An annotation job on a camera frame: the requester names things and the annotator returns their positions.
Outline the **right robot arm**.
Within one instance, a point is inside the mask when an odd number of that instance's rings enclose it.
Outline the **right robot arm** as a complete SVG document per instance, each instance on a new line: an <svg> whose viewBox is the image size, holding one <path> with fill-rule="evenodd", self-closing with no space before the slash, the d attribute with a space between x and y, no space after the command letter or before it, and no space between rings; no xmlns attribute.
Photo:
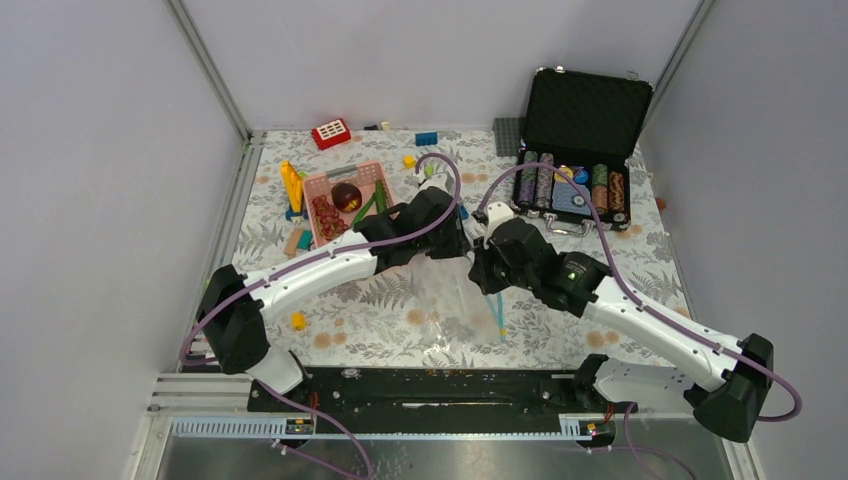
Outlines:
<svg viewBox="0 0 848 480"><path fill-rule="evenodd" d="M710 432L748 441L773 385L766 370L774 346L752 333L743 339L712 330L647 300L634 300L610 266L588 254L558 252L520 218L473 242L469 279L485 294L527 290L552 310L604 324L672 363L670 382L684 385L682 400Z"/></svg>

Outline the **pink perforated plastic basket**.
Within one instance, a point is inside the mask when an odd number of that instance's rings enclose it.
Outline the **pink perforated plastic basket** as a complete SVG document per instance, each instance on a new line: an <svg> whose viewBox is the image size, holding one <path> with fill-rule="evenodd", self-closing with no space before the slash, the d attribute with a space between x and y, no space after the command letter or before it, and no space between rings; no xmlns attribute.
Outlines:
<svg viewBox="0 0 848 480"><path fill-rule="evenodd" d="M309 176L303 190L315 247L396 203L388 176L376 160Z"/></svg>

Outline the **yellow brick near front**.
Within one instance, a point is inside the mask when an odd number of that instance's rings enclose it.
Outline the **yellow brick near front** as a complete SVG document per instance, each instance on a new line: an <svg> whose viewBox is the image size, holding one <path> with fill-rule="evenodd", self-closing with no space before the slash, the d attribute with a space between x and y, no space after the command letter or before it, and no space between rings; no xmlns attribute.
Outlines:
<svg viewBox="0 0 848 480"><path fill-rule="evenodd" d="M291 326L295 331L303 331L307 327L307 321L303 313L294 312L291 315Z"/></svg>

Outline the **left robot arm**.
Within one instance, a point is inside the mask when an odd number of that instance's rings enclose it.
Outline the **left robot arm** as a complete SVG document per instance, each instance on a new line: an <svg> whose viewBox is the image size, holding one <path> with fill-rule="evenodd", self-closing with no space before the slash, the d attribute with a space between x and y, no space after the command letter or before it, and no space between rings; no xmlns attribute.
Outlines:
<svg viewBox="0 0 848 480"><path fill-rule="evenodd" d="M310 385L291 353L273 350L266 323L280 311L344 283L408 264L415 256L463 256L467 243L457 216L458 195L424 186L409 203L370 215L340 237L276 267L242 274L214 271L192 332L202 334L226 375L249 374L272 387L288 411L309 401Z"/></svg>

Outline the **black poker chip case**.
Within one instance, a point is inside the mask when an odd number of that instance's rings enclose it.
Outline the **black poker chip case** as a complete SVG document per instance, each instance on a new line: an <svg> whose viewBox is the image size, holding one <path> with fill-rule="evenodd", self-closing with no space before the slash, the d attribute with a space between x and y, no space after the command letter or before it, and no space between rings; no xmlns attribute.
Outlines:
<svg viewBox="0 0 848 480"><path fill-rule="evenodd" d="M630 168L652 86L643 80L542 67L532 78L512 203L527 216L605 227L631 224Z"/></svg>

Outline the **green bean pod toy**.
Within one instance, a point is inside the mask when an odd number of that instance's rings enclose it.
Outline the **green bean pod toy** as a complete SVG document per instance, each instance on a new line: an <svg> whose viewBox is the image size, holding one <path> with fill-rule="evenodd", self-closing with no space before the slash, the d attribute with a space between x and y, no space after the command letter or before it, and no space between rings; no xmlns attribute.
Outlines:
<svg viewBox="0 0 848 480"><path fill-rule="evenodd" d="M375 182L374 204L377 213L382 213L388 208L387 190L381 180Z"/></svg>

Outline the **yellow toy frame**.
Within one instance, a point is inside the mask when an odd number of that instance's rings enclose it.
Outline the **yellow toy frame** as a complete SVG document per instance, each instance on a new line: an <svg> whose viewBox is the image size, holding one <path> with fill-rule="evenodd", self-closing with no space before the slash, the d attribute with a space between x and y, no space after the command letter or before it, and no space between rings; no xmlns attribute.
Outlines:
<svg viewBox="0 0 848 480"><path fill-rule="evenodd" d="M304 198L303 177L289 161L281 163L280 174L292 212L301 214Z"/></svg>

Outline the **wooden plank block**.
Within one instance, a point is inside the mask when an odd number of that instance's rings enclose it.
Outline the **wooden plank block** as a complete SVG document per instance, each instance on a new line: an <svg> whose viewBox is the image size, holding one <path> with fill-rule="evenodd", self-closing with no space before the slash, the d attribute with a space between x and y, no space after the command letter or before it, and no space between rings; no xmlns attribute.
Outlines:
<svg viewBox="0 0 848 480"><path fill-rule="evenodd" d="M289 235L285 247L283 249L284 254L288 258L293 258L297 255L299 250L299 243L303 236L304 230L302 228L295 228L291 234Z"/></svg>

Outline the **red window block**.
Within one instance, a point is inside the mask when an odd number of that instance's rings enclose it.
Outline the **red window block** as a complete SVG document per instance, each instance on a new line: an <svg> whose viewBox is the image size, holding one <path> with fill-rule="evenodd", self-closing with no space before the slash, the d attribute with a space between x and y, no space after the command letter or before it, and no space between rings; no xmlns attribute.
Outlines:
<svg viewBox="0 0 848 480"><path fill-rule="evenodd" d="M321 151L345 143L352 138L351 130L343 118L337 118L313 128L311 135Z"/></svg>

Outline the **clear zip top bag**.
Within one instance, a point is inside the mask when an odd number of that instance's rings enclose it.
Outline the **clear zip top bag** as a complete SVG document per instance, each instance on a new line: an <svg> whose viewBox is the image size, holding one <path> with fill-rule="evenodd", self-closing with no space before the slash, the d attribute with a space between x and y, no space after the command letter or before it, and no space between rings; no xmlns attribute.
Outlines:
<svg viewBox="0 0 848 480"><path fill-rule="evenodd" d="M426 344L453 353L504 339L502 296L483 294L468 278L471 267L467 257L420 255L412 260L411 282Z"/></svg>

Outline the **teal small block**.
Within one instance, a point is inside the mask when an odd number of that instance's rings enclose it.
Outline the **teal small block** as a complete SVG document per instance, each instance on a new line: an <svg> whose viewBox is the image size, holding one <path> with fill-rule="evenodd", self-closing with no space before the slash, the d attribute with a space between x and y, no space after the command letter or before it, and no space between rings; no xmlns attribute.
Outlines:
<svg viewBox="0 0 848 480"><path fill-rule="evenodd" d="M298 248L299 250L306 250L306 251L308 251L308 250L310 249L310 246L312 245L312 242L313 242L313 234L312 234L312 232L311 232L311 231L309 231L309 230L304 230L304 231L301 233L300 238L299 238L299 240L298 240L297 248Z"/></svg>

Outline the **dark mangosteen toy fruit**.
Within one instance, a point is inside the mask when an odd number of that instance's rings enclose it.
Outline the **dark mangosteen toy fruit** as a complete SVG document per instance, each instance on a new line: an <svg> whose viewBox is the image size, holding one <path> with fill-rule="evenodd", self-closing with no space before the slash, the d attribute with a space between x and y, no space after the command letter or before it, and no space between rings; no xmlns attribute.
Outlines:
<svg viewBox="0 0 848 480"><path fill-rule="evenodd" d="M350 213L362 207L361 190L354 184L340 182L331 188L331 199L334 207L343 213Z"/></svg>

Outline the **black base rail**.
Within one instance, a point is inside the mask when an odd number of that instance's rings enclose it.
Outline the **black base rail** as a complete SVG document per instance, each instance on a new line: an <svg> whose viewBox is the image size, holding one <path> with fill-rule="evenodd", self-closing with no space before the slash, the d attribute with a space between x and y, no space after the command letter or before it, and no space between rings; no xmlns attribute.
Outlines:
<svg viewBox="0 0 848 480"><path fill-rule="evenodd" d="M556 434L566 419L602 423L616 407L575 371L311 367L279 401L257 383L251 413L326 413L354 434Z"/></svg>

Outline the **grey baseplate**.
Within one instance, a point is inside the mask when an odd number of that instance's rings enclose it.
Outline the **grey baseplate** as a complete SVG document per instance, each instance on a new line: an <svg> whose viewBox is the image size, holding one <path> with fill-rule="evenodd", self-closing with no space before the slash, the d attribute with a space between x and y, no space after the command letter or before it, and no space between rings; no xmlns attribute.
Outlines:
<svg viewBox="0 0 848 480"><path fill-rule="evenodd" d="M522 148L524 117L499 117L493 120L492 133L497 157L517 156Z"/></svg>

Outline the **blue brick far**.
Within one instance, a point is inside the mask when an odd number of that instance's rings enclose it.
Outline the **blue brick far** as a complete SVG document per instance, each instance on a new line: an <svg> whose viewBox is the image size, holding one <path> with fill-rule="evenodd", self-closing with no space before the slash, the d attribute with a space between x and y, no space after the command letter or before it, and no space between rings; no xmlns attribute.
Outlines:
<svg viewBox="0 0 848 480"><path fill-rule="evenodd" d="M435 131L416 133L414 143L416 146L436 145L438 143L438 133Z"/></svg>

